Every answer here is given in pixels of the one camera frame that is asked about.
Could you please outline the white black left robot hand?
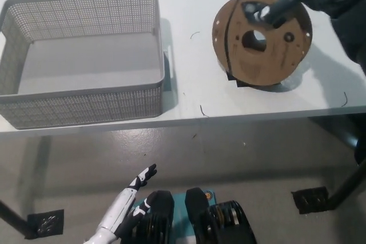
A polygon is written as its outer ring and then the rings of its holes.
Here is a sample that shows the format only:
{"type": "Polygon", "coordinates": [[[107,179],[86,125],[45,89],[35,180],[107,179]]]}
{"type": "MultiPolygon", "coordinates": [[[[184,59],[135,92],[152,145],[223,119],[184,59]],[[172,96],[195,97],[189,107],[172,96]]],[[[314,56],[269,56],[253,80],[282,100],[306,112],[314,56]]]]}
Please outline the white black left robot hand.
{"type": "Polygon", "coordinates": [[[147,181],[156,174],[156,164],[144,169],[139,173],[129,184],[124,188],[113,201],[107,212],[103,216],[97,229],[103,228],[111,233],[114,233],[118,225],[123,221],[131,210],[134,201],[136,200],[136,194],[141,187],[147,184],[147,181]]]}

